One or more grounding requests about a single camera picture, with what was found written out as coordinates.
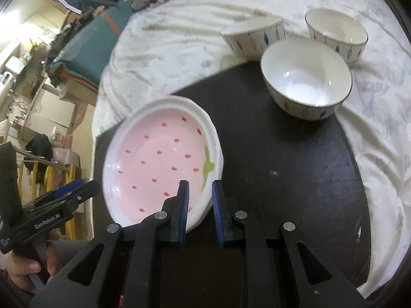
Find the person's left hand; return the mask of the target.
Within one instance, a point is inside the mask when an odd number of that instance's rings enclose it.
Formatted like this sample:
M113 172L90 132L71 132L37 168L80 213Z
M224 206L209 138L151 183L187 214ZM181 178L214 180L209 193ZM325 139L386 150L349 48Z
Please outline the person's left hand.
M51 231L47 234L47 272L50 275L48 282L62 269L63 264L59 260L57 247L54 242L59 240L59 234ZM6 270L13 283L21 290L30 294L38 292L35 284L31 281L30 275L38 274L41 271L41 265L30 259L16 256L13 252L9 253L5 263Z

